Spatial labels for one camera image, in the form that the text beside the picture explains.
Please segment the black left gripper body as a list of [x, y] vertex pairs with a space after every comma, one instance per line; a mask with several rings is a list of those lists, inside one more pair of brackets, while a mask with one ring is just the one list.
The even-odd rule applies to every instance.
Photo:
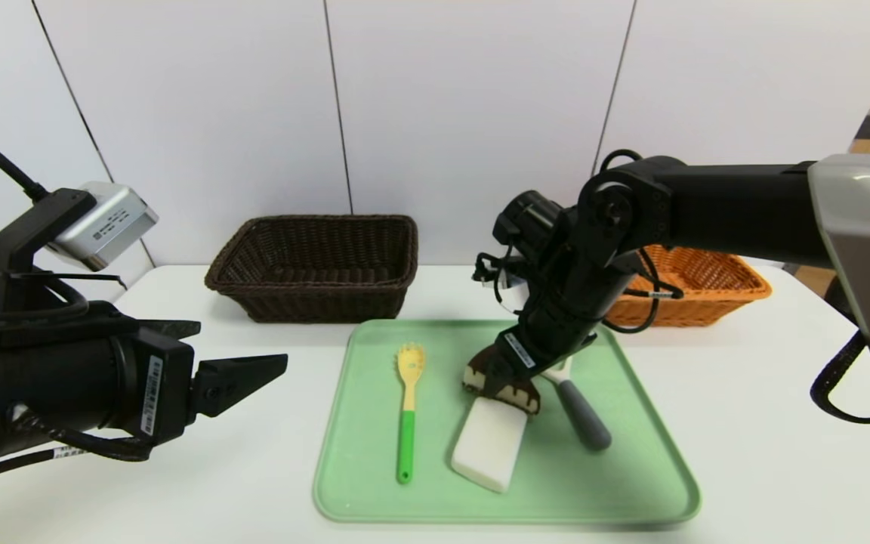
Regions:
[[139, 325], [0, 332], [0, 457], [48, 441], [143, 460], [191, 423], [194, 351]]

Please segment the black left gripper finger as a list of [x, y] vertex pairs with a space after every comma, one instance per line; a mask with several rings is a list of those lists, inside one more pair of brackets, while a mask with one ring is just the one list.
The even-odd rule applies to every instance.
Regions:
[[287, 354], [242, 356], [199, 363], [190, 392], [190, 417], [217, 417], [278, 379]]
[[138, 320], [138, 323], [142, 328], [175, 340], [196, 336], [202, 329], [202, 324], [196, 320]]

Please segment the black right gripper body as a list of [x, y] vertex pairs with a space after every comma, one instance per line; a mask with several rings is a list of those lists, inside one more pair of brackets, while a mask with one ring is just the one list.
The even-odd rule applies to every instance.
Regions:
[[531, 300], [518, 313], [517, 324], [498, 334], [498, 355], [508, 365], [508, 379], [528, 379], [589, 347], [606, 302], [575, 305], [567, 300]]

